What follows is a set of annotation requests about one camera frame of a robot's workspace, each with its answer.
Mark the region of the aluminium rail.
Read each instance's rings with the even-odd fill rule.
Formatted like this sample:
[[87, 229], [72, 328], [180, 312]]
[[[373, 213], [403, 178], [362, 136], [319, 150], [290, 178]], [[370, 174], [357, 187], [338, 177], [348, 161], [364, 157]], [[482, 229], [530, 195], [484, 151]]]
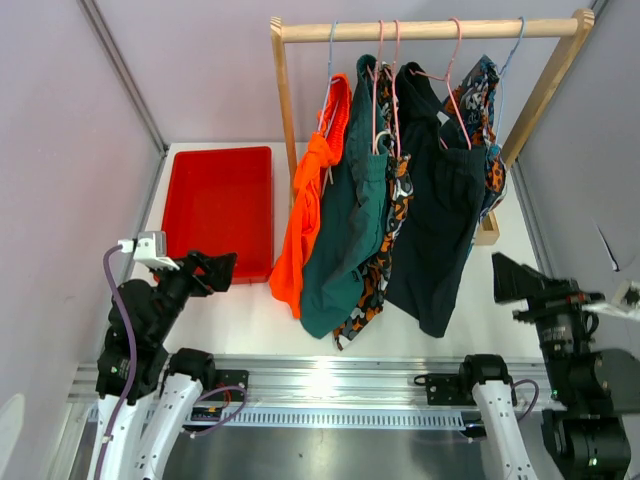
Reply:
[[[197, 401], [184, 426], [203, 430], [221, 419], [231, 426], [320, 429], [452, 430], [480, 426], [474, 406], [430, 406], [417, 375], [456, 374], [460, 359], [342, 356], [219, 355], [216, 372], [248, 370], [241, 403]], [[79, 366], [69, 403], [86, 408], [98, 425], [98, 369]]]

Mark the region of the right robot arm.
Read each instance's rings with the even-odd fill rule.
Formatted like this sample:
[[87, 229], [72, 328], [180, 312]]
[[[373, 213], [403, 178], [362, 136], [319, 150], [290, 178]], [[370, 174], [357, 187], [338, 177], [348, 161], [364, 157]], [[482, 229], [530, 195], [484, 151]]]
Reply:
[[[599, 326], [592, 308], [601, 293], [583, 291], [574, 279], [552, 279], [502, 253], [492, 256], [494, 300], [524, 300], [515, 320], [536, 328], [551, 394], [563, 410], [546, 409], [545, 449], [565, 479], [622, 479], [631, 462], [623, 417], [639, 411], [639, 361], [631, 353], [596, 351]], [[498, 355], [465, 358], [458, 395], [476, 404], [500, 479], [535, 479], [513, 407], [514, 382]]]

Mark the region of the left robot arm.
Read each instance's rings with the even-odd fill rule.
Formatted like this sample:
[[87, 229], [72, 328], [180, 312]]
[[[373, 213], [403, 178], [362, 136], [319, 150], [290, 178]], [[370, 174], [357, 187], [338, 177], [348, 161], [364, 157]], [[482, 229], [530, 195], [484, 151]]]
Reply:
[[111, 282], [112, 307], [97, 361], [98, 425], [91, 479], [160, 479], [195, 403], [221, 393], [214, 357], [166, 337], [188, 300], [229, 289], [237, 256], [192, 251], [154, 270], [156, 284]]

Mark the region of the pink hanger of patterned shorts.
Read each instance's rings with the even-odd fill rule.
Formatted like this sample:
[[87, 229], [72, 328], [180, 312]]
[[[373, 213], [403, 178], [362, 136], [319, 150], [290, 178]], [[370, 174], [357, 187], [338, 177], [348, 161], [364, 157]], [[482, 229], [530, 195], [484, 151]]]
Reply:
[[397, 96], [396, 89], [396, 79], [398, 74], [398, 57], [400, 51], [400, 42], [401, 42], [401, 31], [400, 31], [400, 22], [399, 20], [393, 20], [395, 26], [395, 50], [394, 50], [394, 59], [391, 67], [391, 87], [392, 87], [392, 106], [393, 106], [393, 120], [394, 120], [394, 134], [395, 134], [395, 147], [396, 147], [396, 158], [400, 158], [402, 154], [401, 147], [401, 134], [400, 134], [400, 125], [399, 125], [399, 100]]

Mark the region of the teal green shorts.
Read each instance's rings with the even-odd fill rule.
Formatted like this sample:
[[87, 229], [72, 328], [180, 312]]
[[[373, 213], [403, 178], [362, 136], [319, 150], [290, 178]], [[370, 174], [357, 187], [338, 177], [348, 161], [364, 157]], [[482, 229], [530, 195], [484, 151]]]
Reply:
[[316, 339], [350, 317], [364, 288], [361, 265], [377, 253], [384, 235], [388, 149], [373, 146], [384, 126], [373, 96], [375, 69], [374, 56], [357, 60], [344, 151], [332, 168], [333, 183], [321, 201], [320, 231], [303, 269], [300, 321]]

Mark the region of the wooden clothes rack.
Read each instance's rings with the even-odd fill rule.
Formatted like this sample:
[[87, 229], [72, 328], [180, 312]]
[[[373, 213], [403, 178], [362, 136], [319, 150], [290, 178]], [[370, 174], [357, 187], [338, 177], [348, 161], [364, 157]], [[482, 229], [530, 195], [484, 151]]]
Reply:
[[292, 98], [286, 58], [287, 44], [361, 42], [384, 39], [445, 40], [445, 39], [500, 39], [500, 38], [558, 38], [527, 102], [521, 110], [502, 149], [507, 169], [516, 163], [523, 147], [536, 128], [558, 87], [585, 45], [596, 23], [590, 9], [578, 9], [566, 19], [532, 20], [471, 20], [402, 22], [399, 28], [381, 27], [375, 23], [344, 23], [331, 31], [329, 24], [286, 25], [279, 17], [270, 19], [270, 36], [278, 87], [286, 158], [289, 175], [293, 177], [298, 165]]

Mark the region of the blue orange patterned shorts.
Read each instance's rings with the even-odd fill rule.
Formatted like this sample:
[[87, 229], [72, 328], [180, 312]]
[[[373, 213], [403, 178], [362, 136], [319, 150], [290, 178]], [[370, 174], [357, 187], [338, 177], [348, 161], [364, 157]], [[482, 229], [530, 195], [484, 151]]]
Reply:
[[466, 131], [473, 146], [486, 148], [485, 194], [478, 223], [501, 202], [506, 184], [506, 166], [493, 130], [494, 100], [499, 80], [496, 64], [483, 55], [461, 84], [442, 102], [444, 121], [440, 128], [441, 145], [448, 148], [457, 140], [466, 144], [463, 133]]

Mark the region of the blue hanger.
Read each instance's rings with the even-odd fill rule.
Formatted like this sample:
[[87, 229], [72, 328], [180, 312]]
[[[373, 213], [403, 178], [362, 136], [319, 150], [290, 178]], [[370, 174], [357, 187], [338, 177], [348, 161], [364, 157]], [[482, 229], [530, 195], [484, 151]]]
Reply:
[[336, 34], [336, 29], [338, 25], [339, 25], [339, 21], [335, 20], [331, 26], [329, 42], [328, 42], [327, 85], [326, 85], [325, 96], [322, 104], [322, 109], [319, 114], [318, 125], [317, 125], [317, 131], [321, 133], [323, 136], [326, 136], [327, 131], [330, 129], [330, 127], [328, 126], [328, 122], [325, 120], [325, 117], [326, 117], [326, 110], [328, 106], [331, 86], [333, 85], [333, 76], [334, 76], [333, 45], [334, 45], [335, 34]]
[[503, 112], [504, 112], [504, 108], [505, 108], [505, 104], [506, 104], [506, 85], [507, 85], [507, 75], [509, 72], [509, 68], [510, 65], [512, 63], [512, 59], [514, 57], [514, 55], [516, 54], [522, 39], [524, 38], [524, 34], [526, 33], [526, 28], [527, 28], [527, 20], [524, 16], [521, 16], [519, 18], [520, 20], [520, 31], [519, 31], [519, 35], [517, 37], [517, 40], [515, 42], [515, 44], [513, 45], [513, 47], [511, 48], [504, 64], [502, 65], [501, 69], [499, 70], [499, 76], [500, 76], [500, 104], [499, 104], [499, 110], [498, 110], [498, 115], [496, 118], [496, 125], [495, 125], [495, 134], [496, 134], [496, 142], [499, 142], [500, 138], [501, 138], [501, 127], [502, 127], [502, 118], [503, 118]]

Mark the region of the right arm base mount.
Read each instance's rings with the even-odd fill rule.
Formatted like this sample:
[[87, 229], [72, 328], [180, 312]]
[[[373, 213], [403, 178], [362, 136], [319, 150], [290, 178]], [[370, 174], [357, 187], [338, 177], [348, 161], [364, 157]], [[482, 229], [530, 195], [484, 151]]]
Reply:
[[423, 387], [430, 406], [474, 406], [472, 388], [460, 374], [417, 375], [413, 382]]

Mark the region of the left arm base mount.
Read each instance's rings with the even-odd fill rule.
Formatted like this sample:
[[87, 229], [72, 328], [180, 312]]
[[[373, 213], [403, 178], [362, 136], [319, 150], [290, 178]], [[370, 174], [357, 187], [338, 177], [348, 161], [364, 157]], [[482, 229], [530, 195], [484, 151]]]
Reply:
[[[219, 389], [228, 386], [237, 386], [245, 390], [249, 387], [250, 373], [248, 370], [222, 369], [216, 372], [214, 388]], [[241, 403], [245, 395], [239, 391], [227, 391], [217, 393], [209, 398], [209, 401], [221, 405]]]

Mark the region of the orange black patterned shorts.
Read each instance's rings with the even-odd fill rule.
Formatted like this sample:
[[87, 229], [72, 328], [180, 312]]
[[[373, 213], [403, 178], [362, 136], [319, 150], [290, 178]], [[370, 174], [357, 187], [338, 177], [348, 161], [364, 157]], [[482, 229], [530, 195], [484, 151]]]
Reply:
[[408, 171], [411, 155], [402, 151], [401, 157], [396, 158], [391, 67], [382, 62], [383, 75], [379, 80], [379, 104], [386, 118], [386, 126], [390, 135], [382, 138], [385, 149], [385, 197], [382, 204], [382, 240], [375, 254], [370, 256], [359, 268], [363, 279], [363, 290], [354, 310], [333, 332], [336, 347], [343, 350], [367, 327], [373, 318], [381, 313], [384, 300], [391, 279], [392, 254], [394, 244], [399, 236], [401, 227], [408, 216], [409, 203], [413, 198], [414, 188]]

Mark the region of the dark navy shorts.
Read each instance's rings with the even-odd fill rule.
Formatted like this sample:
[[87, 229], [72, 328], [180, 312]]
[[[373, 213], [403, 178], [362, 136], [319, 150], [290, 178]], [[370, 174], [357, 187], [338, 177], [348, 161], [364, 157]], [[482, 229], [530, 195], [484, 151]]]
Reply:
[[434, 338], [444, 336], [485, 192], [486, 149], [441, 143], [442, 103], [416, 62], [396, 79], [401, 146], [411, 155], [413, 198], [395, 241], [386, 298]]

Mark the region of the pink hanger of teal shorts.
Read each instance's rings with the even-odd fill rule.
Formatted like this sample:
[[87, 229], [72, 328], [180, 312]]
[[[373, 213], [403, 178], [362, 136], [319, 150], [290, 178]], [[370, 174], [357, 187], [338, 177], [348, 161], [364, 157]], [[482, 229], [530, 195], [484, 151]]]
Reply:
[[378, 21], [379, 24], [379, 40], [376, 61], [373, 71], [372, 82], [372, 153], [380, 154], [380, 145], [384, 144], [383, 137], [390, 135], [390, 130], [386, 126], [386, 118], [383, 115], [382, 107], [379, 104], [379, 80], [383, 75], [383, 47], [385, 24], [383, 20]]

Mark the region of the red plastic bin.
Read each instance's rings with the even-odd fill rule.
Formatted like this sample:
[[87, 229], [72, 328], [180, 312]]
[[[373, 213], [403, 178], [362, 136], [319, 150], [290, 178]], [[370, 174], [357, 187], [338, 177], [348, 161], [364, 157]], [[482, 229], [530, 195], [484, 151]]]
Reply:
[[174, 156], [161, 230], [173, 259], [235, 253], [235, 284], [264, 283], [274, 258], [272, 151], [267, 146]]

